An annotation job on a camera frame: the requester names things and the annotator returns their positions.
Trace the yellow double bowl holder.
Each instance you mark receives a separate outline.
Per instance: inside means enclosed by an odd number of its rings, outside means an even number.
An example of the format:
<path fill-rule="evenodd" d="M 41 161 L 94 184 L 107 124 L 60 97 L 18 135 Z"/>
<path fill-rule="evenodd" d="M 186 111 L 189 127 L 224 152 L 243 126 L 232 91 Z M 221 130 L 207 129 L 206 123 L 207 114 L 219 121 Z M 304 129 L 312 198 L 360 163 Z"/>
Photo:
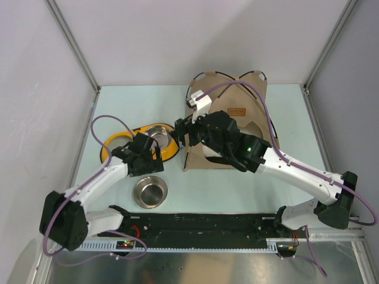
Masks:
<path fill-rule="evenodd" d="M 150 128 L 151 126 L 154 126 L 154 125 L 167 126 L 170 129 L 170 132 L 174 129 L 173 126 L 171 126 L 169 124 L 156 123 L 156 124 L 150 124 L 150 125 L 145 125 L 145 126 L 142 126 L 139 128 L 135 128 L 132 130 L 132 132 L 134 135 L 136 135 L 137 133 L 146 134 L 146 130 L 148 128 Z M 118 146 L 125 146 L 128 142 L 131 142 L 131 134 L 128 131 L 125 131 L 125 132 L 116 133 L 116 134 L 112 135 L 111 137 L 109 137 L 106 140 L 105 145 L 112 151 L 113 149 L 115 149 Z M 155 155 L 156 143 L 157 143 L 157 141 L 155 140 L 155 142 L 153 143 L 153 145 L 151 147 L 154 158 L 156 158 L 156 155 Z M 165 148 L 165 149 L 160 148 L 160 152 L 161 152 L 163 162 L 166 162 L 178 154 L 179 147 L 176 145 L 176 143 L 172 139 L 171 144 L 167 148 Z"/>

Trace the steel pet bowl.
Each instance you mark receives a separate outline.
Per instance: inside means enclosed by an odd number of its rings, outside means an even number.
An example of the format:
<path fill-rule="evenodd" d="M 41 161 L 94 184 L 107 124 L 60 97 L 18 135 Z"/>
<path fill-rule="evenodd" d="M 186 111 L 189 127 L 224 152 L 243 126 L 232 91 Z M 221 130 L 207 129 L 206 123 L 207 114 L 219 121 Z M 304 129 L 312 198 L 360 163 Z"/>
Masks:
<path fill-rule="evenodd" d="M 134 189 L 133 198 L 139 207 L 153 209 L 160 206 L 168 195 L 166 182 L 157 176 L 140 179 Z"/>
<path fill-rule="evenodd" d="M 167 148 L 171 142 L 170 129 L 164 125 L 154 125 L 146 130 L 146 134 L 158 142 L 161 149 Z"/>

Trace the black tent pole front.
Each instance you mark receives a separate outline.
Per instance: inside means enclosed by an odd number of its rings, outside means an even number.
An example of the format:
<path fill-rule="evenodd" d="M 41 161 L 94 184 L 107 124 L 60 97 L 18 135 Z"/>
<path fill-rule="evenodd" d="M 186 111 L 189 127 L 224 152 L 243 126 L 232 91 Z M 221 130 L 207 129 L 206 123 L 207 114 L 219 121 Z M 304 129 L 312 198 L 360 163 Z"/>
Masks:
<path fill-rule="evenodd" d="M 260 90 L 256 86 L 252 85 L 251 83 L 249 83 L 245 80 L 229 80 L 227 82 L 220 83 L 216 86 L 213 86 L 209 90 L 205 91 L 201 95 L 197 96 L 195 99 L 193 99 L 193 101 L 194 102 L 200 101 L 201 99 L 203 99 L 204 97 L 206 97 L 207 95 L 211 94 L 212 92 L 218 90 L 221 87 L 235 85 L 235 84 L 242 85 L 247 90 L 252 91 L 256 95 L 256 97 L 261 100 L 262 103 L 265 103 L 265 98 L 262 96 L 262 93 L 260 92 Z"/>

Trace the cream fluffy cushion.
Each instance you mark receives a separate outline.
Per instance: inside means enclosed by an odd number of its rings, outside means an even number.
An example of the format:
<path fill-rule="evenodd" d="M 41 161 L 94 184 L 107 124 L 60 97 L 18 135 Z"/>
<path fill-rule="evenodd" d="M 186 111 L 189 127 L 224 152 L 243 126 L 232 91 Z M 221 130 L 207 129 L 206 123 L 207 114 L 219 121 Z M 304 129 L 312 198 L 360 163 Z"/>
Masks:
<path fill-rule="evenodd" d="M 212 150 L 211 148 L 203 145 L 203 154 L 205 158 L 210 158 L 210 157 L 222 157 L 221 154 L 218 152 Z"/>

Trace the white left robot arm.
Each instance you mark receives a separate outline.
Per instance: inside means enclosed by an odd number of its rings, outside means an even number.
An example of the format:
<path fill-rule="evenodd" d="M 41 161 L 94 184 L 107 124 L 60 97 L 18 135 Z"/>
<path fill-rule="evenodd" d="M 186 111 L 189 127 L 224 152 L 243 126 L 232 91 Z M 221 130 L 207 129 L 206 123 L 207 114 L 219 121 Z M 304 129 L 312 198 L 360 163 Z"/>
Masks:
<path fill-rule="evenodd" d="M 119 236 L 131 230 L 127 213 L 116 205 L 102 211 L 89 207 L 119 180 L 162 172 L 163 160 L 158 142 L 137 133 L 125 146 L 108 152 L 108 158 L 86 182 L 62 193 L 50 192 L 44 202 L 39 232 L 62 248 L 74 251 L 89 236 L 112 230 Z"/>

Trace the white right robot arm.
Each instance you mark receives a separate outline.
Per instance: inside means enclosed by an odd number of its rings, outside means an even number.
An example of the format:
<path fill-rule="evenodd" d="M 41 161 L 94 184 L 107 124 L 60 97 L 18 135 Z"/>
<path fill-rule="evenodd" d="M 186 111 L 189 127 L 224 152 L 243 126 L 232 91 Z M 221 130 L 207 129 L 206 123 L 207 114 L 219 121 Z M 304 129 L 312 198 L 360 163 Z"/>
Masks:
<path fill-rule="evenodd" d="M 313 169 L 275 151 L 270 142 L 240 132 L 237 122 L 224 111 L 175 121 L 170 132 L 177 145 L 203 147 L 212 163 L 226 164 L 241 172 L 259 173 L 283 180 L 312 196 L 295 206 L 282 206 L 273 223 L 275 233 L 288 237 L 301 227 L 320 224 L 344 230 L 349 225 L 357 176 Z"/>

